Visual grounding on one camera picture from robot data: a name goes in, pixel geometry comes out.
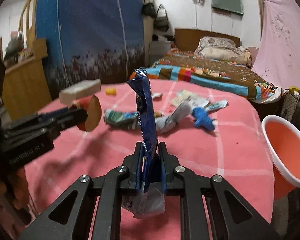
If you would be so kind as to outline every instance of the blue plush toy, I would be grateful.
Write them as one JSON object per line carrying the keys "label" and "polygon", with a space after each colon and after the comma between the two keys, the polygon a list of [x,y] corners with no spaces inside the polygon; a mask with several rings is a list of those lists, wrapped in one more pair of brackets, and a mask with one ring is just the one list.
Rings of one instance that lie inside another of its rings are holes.
{"label": "blue plush toy", "polygon": [[201,107],[196,107],[192,110],[192,116],[197,119],[194,123],[194,127],[204,127],[205,129],[209,131],[213,131],[215,129],[212,120],[208,116],[208,113],[206,110],[204,110]]}

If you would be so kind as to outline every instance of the plaid tablecloth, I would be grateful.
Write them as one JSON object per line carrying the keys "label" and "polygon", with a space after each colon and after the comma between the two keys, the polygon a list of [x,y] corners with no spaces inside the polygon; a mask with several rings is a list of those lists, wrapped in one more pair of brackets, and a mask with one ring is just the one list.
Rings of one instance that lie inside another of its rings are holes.
{"label": "plaid tablecloth", "polygon": [[[240,96],[200,87],[188,82],[150,80],[152,92],[161,92],[161,101],[154,101],[154,109],[169,114],[174,107],[170,100],[176,92],[186,89],[211,101],[226,99],[229,105],[210,116],[217,119],[214,132],[207,133],[193,127],[188,116],[170,132],[160,135],[168,152],[179,158],[180,164],[199,175],[224,176],[236,190],[268,221],[271,220],[274,177],[272,160],[260,128],[257,112]],[[99,97],[103,110],[136,110],[134,91],[127,84],[116,87],[116,96]],[[63,107],[55,100],[42,111]],[[26,166],[32,198],[42,212],[82,174],[91,177],[105,175],[122,164],[123,158],[133,154],[141,141],[140,130],[114,130],[101,120],[92,132],[76,127],[62,132],[55,140],[55,149]],[[121,239],[180,239],[180,209],[178,197],[165,198],[166,212],[153,218],[139,220],[122,210]]]}

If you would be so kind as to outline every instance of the wooden headboard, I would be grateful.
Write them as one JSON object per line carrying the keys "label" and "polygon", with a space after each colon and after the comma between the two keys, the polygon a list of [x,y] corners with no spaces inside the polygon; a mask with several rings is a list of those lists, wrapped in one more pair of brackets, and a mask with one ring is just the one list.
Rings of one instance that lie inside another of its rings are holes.
{"label": "wooden headboard", "polygon": [[174,29],[175,45],[182,51],[194,52],[203,36],[227,38],[234,41],[236,47],[240,46],[240,38],[222,33],[194,29]]}

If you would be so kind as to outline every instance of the white bucket rim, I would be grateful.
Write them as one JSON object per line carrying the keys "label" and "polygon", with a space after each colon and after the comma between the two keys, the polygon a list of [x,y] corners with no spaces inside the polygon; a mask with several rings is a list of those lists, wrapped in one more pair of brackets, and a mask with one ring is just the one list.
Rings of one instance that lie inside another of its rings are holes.
{"label": "white bucket rim", "polygon": [[262,132],[266,138],[266,142],[268,144],[268,147],[271,151],[271,155],[272,155],[272,162],[274,164],[274,166],[277,168],[277,170],[281,173],[281,175],[289,182],[291,183],[293,186],[295,187],[300,187],[300,179],[298,179],[297,177],[295,177],[287,168],[286,166],[283,164],[283,162],[280,160],[279,156],[276,154],[275,150],[273,149],[269,138],[267,136],[266,133],[266,123],[270,122],[270,121],[274,121],[274,122],[279,122],[284,124],[287,128],[289,128],[290,130],[292,130],[295,135],[298,136],[299,140],[300,140],[300,131],[289,121],[283,119],[282,117],[279,117],[277,115],[268,115],[266,116],[262,123],[261,123],[261,128],[262,128]]}

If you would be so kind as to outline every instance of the metal screw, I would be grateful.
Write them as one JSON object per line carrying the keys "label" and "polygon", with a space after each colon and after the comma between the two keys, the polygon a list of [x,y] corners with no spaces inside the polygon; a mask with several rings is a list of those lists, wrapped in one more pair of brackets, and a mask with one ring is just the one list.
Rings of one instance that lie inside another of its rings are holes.
{"label": "metal screw", "polygon": [[87,182],[90,179],[90,177],[88,175],[82,175],[79,180],[81,182]]}
{"label": "metal screw", "polygon": [[221,181],[222,181],[222,177],[221,177],[220,175],[214,175],[214,176],[213,176],[213,180],[214,180],[215,182],[221,182]]}
{"label": "metal screw", "polygon": [[127,170],[126,166],[121,165],[121,166],[117,167],[117,171],[119,171],[119,172],[125,172],[126,170]]}
{"label": "metal screw", "polygon": [[186,169],[183,166],[177,166],[176,172],[184,172]]}

